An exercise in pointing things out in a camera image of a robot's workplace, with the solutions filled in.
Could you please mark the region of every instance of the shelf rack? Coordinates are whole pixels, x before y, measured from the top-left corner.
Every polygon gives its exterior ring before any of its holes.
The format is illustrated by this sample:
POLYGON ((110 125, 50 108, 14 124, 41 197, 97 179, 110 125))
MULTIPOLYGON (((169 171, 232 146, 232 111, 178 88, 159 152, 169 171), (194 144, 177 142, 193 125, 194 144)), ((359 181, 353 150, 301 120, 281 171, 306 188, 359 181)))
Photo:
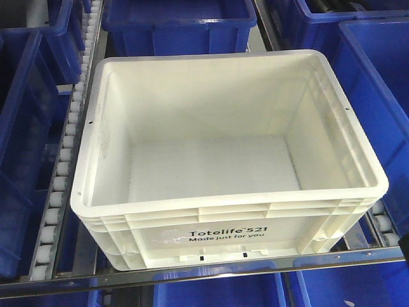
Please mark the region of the shelf rack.
MULTIPOLYGON (((278 39, 277 30, 272 22, 265 0, 253 0, 254 7, 258 15, 258 29, 264 42, 266 51, 277 51, 282 49, 282 43, 278 39)), ((139 300, 139 306, 149 306, 150 300, 146 293, 151 293, 151 286, 157 283, 182 281, 191 279, 209 279, 223 278, 233 275, 253 275, 266 274, 273 272, 288 272, 301 269, 317 269, 327 267, 342 267, 349 265, 377 264, 383 262, 404 261, 404 257, 399 247, 386 247, 381 231, 374 223, 373 215, 368 212, 363 223, 367 224, 369 235, 372 236, 371 242, 368 242, 361 225, 357 223, 343 238, 345 243, 344 250, 338 250, 331 253, 317 254, 308 256, 310 265, 303 267, 294 267, 293 262, 296 256, 287 256, 281 258, 264 259, 263 263, 274 262, 275 268, 266 265, 257 270, 229 270, 229 265, 243 268, 257 263, 257 261, 241 261, 230 264, 204 265, 200 267, 177 267, 166 269, 146 269, 142 271, 119 272, 112 268, 97 270, 98 246, 88 233, 87 229, 79 224, 77 230, 77 241, 73 258, 73 266, 70 272, 58 271, 58 263, 62 257, 62 245, 65 239, 65 232, 68 228, 68 216, 70 206, 68 204, 70 188, 73 179, 73 170, 77 153, 81 142, 81 132, 84 126, 85 111, 89 99, 90 84, 93 79, 93 71, 96 64, 109 54, 107 46, 107 33, 100 29, 101 12, 103 1, 94 0, 91 15, 84 14, 84 39, 86 41, 86 52, 82 55, 82 75, 79 84, 73 87, 72 103, 68 110, 65 131, 61 138, 60 149, 70 148, 70 171, 61 179, 58 173, 58 163, 62 157, 58 157, 54 167, 53 178, 51 180, 49 195, 44 210, 43 220, 49 208, 47 204, 50 201, 60 201, 60 210, 58 214, 58 223, 54 243, 50 250, 50 261, 47 264, 39 264, 36 260, 36 253, 40 248, 40 233, 34 252, 30 273, 28 276, 21 276, 14 281, 3 281, 0 283, 0 297, 22 297, 32 295, 56 294, 63 292, 77 292, 85 290, 94 290, 98 288, 115 289, 112 292, 112 306, 131 306, 131 301, 136 297, 143 298, 143 303, 139 300), (181 272, 192 271, 189 277, 181 277, 181 272)))

